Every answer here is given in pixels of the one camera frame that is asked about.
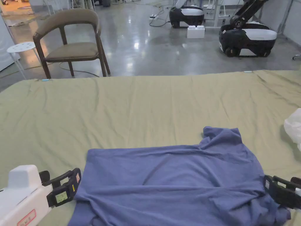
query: chair backrest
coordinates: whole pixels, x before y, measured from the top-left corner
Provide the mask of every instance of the chair backrest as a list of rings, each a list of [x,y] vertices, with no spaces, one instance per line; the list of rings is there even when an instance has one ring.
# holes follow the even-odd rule
[[[41,39],[50,31],[69,24],[91,24],[96,30],[99,29],[99,19],[96,12],[90,9],[70,9],[50,16],[37,29],[35,36]]]

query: bed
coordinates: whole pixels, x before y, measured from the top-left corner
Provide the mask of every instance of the bed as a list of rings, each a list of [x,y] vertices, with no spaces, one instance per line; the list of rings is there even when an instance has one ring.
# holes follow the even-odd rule
[[[205,126],[239,128],[266,174],[301,177],[283,121],[301,107],[301,71],[27,80],[0,93],[0,187],[18,165],[52,177],[85,166],[88,149],[197,144]],[[75,203],[42,226],[65,226]],[[287,225],[299,225],[292,215]]]

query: brown chair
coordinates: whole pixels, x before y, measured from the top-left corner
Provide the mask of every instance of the brown chair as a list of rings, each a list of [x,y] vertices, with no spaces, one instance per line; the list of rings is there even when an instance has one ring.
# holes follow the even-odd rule
[[[95,32],[96,44],[93,42],[67,44],[64,27],[69,24],[91,24]],[[40,41],[46,34],[56,28],[60,29],[64,45],[52,51],[47,57],[45,57]],[[100,40],[100,33],[101,29],[99,26],[98,16],[94,11],[89,9],[70,9],[60,11],[49,17],[33,36],[33,41],[36,45],[46,77],[51,79],[47,62],[68,62],[71,76],[74,78],[71,62],[92,61],[95,59],[100,60],[101,70],[104,77],[107,76],[106,69],[108,74],[111,74],[106,55],[104,54],[104,48]]]

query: concrete floor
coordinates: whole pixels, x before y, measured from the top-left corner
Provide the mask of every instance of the concrete floor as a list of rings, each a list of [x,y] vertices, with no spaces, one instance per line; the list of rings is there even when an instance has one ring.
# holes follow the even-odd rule
[[[160,2],[164,6],[163,20],[154,21],[161,25],[168,14],[167,5],[172,0]],[[292,56],[300,49],[284,36],[279,36],[272,53],[267,58],[228,58],[219,49],[218,29],[207,29],[204,39],[187,39],[186,29],[173,29],[170,23],[163,27],[149,26],[149,16],[160,9],[145,5],[151,0],[112,5],[109,8],[96,6],[102,27],[101,39],[111,70],[111,76],[144,75],[200,75],[253,70],[298,70],[300,61],[292,61]],[[19,27],[10,27],[16,43],[32,41],[32,36],[42,20]],[[66,27],[68,42],[92,41],[94,33],[89,25],[69,25]],[[62,45],[58,30],[49,33],[42,42],[44,52],[50,52]],[[21,53],[24,68],[39,66],[33,51]],[[102,76],[98,60],[74,62],[75,70],[88,71]],[[71,78],[70,72],[59,68],[57,63],[49,65],[52,78]],[[0,72],[0,91],[22,80],[15,65]],[[45,78],[41,67],[26,70],[28,79]],[[76,72],[75,77],[93,77],[91,74]]]

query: red label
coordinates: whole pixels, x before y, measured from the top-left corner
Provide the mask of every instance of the red label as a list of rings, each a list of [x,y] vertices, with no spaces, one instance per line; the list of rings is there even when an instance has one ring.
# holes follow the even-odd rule
[[[26,226],[28,225],[30,222],[33,221],[33,219],[37,216],[36,214],[36,210],[33,209],[29,214],[27,214],[25,217],[23,217],[22,220],[20,220],[17,223],[17,226]]]
[[[80,179],[80,178],[79,178],[79,175],[77,174],[77,175],[76,175],[76,180],[77,180],[77,182],[79,182],[79,179]]]

